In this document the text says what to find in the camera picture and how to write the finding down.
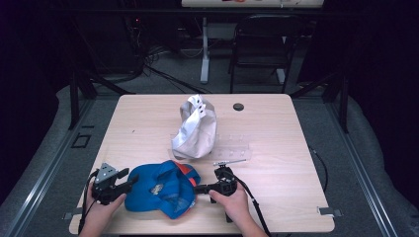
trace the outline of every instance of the dark background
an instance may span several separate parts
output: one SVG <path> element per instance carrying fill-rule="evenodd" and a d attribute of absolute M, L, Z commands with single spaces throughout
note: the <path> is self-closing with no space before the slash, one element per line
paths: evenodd
<path fill-rule="evenodd" d="M 39 4 L 20 0 L 12 3 L 2 1 L 0 6 L 2 202 L 25 171 L 49 129 L 58 106 L 55 93 L 68 85 L 74 66 L 91 70 L 100 68 L 101 62 L 92 55 L 91 46 L 110 48 L 107 45 L 112 45 L 113 49 L 117 48 L 115 45 L 119 46 L 121 50 L 117 60 L 110 57 L 114 56 L 112 52 L 100 50 L 103 58 L 109 58 L 106 64 L 115 66 L 111 70 L 131 72 L 140 65 L 138 55 L 129 43 L 124 42 L 124 38 L 112 37 L 112 33 L 104 32 L 124 33 L 125 30 L 118 28 L 123 26 L 122 22 L 119 24 L 108 19 L 114 22 L 113 27 L 95 28 L 101 29 L 97 34 L 103 37 L 95 38 L 97 34 L 87 34 L 84 37 L 93 37 L 93 41 L 100 42 L 86 45 L 68 21 L 63 21 L 67 24 L 65 28 L 57 28 L 58 22 L 52 21 Z M 374 5 L 375 2 L 371 1 L 325 1 L 324 11 L 367 13 L 370 18 L 365 17 L 359 22 L 320 20 L 298 80 L 320 80 L 338 70 L 348 57 L 355 59 L 349 60 L 349 70 L 346 71 L 350 96 L 360 104 L 377 135 L 385 170 L 394 185 L 419 207 L 418 156 L 415 149 L 418 125 L 414 115 L 418 108 L 415 94 L 419 86 L 419 3 L 379 2 L 376 6 L 386 5 L 381 15 L 377 15 L 376 11 L 381 8 Z M 179 1 L 165 3 L 164 7 L 179 7 Z M 176 32 L 173 27 L 185 19 L 170 21 L 174 25 L 167 23 L 168 18 L 153 20 L 156 25 L 149 24 L 147 27 L 155 32 L 154 36 L 173 50 L 179 48 L 176 39 L 164 41 L 169 38 L 158 33 L 164 27 L 169 30 L 163 32 L 173 36 L 171 34 Z M 85 24 L 85 31 L 92 24 L 95 26 L 95 22 L 91 22 L 94 20 L 78 21 L 81 25 Z M 109 26 L 104 21 L 96 23 Z M 70 60 L 69 54 L 77 60 Z"/>

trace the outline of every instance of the gray floor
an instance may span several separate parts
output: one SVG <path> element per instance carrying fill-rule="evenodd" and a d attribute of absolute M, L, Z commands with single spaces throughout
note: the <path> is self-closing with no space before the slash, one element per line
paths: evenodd
<path fill-rule="evenodd" d="M 299 88 L 295 78 L 303 53 L 302 48 L 296 55 L 287 93 Z M 201 55 L 188 57 L 182 53 L 161 53 L 152 67 L 212 93 L 228 93 L 225 48 L 214 45 L 210 56 L 209 82 L 206 85 L 200 83 Z M 260 72 L 256 75 L 265 78 Z M 264 80 L 275 78 L 267 74 Z M 137 94 L 183 93 L 166 79 L 147 70 L 140 77 L 118 85 Z M 86 101 L 80 97 L 82 120 L 72 131 L 67 130 L 70 125 L 69 90 L 64 88 L 57 94 L 60 105 L 54 124 L 27 171 L 0 207 L 1 236 L 70 236 L 69 220 L 62 220 L 62 214 L 71 211 L 80 198 L 118 100 L 118 96 L 106 87 L 96 87 L 100 94 L 97 100 Z M 249 88 L 237 89 L 243 92 Z M 331 233 L 293 233 L 292 236 L 419 236 L 419 223 L 412 218 L 418 211 L 393 188 L 383 169 L 377 139 L 357 103 L 350 100 L 350 133 L 345 134 L 336 122 L 336 105 L 323 104 L 320 100 L 322 90 L 317 88 L 293 103 L 307 144 L 317 151 L 327 167 L 329 180 L 325 194 L 329 205 L 342 210 L 344 216 L 335 218 L 336 228 Z M 71 148 L 79 133 L 90 135 L 88 145 Z M 324 185 L 324 167 L 315 155 L 312 157 Z M 367 175 L 360 175 L 363 169 Z"/>

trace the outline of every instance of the hand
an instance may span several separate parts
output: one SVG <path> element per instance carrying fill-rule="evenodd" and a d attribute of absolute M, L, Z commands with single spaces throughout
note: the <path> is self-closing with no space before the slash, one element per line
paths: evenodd
<path fill-rule="evenodd" d="M 237 225 L 243 236 L 266 236 L 250 215 L 247 194 L 240 183 L 237 183 L 237 190 L 229 197 L 214 190 L 210 190 L 209 195 L 224 206 L 225 213 Z"/>
<path fill-rule="evenodd" d="M 86 208 L 92 205 L 95 201 L 92 197 L 93 183 L 90 183 L 87 190 Z M 114 212 L 126 199 L 126 194 L 120 195 L 115 201 L 108 205 L 93 203 L 89 213 L 86 215 L 84 227 L 79 236 L 100 236 L 102 231 L 106 228 L 111 220 Z"/>

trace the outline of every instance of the table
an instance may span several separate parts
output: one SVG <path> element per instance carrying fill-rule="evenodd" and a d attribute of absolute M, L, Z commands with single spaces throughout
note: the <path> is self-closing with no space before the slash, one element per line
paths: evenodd
<path fill-rule="evenodd" d="M 321 8 L 324 0 L 247 0 L 247 1 L 222 1 L 222 0 L 182 0 L 182 7 L 190 8 Z M 201 67 L 201 83 L 209 81 L 210 57 L 208 51 L 207 18 L 203 20 L 203 65 Z M 282 69 L 277 71 L 280 81 L 285 78 Z"/>
<path fill-rule="evenodd" d="M 117 104 L 99 149 L 92 172 L 103 162 L 121 170 L 171 159 L 171 137 L 182 121 L 179 107 L 189 95 L 126 95 Z M 259 202 L 271 232 L 329 232 L 332 217 L 320 215 L 327 201 L 304 139 L 293 102 L 288 95 L 204 95 L 215 107 L 217 134 L 247 136 L 251 158 L 227 165 L 243 180 Z M 243 111 L 233 105 L 240 103 Z M 216 182 L 211 159 L 183 160 L 201 175 L 201 184 Z M 125 182 L 126 177 L 118 180 Z M 249 200 L 251 214 L 259 222 Z M 80 215 L 69 229 L 77 233 Z M 121 206 L 106 233 L 109 234 L 227 234 L 239 233 L 225 221 L 222 207 L 198 195 L 196 205 L 178 219 L 160 210 L 129 212 Z"/>

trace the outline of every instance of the blue cloth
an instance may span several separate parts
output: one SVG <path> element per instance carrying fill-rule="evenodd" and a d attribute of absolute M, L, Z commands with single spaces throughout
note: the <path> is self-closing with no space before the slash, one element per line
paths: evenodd
<path fill-rule="evenodd" d="M 126 195 L 126 209 L 149 211 L 160 209 L 176 219 L 195 204 L 194 186 L 201 181 L 197 171 L 188 164 L 168 160 L 161 164 L 141 165 L 128 176 L 139 176 Z"/>

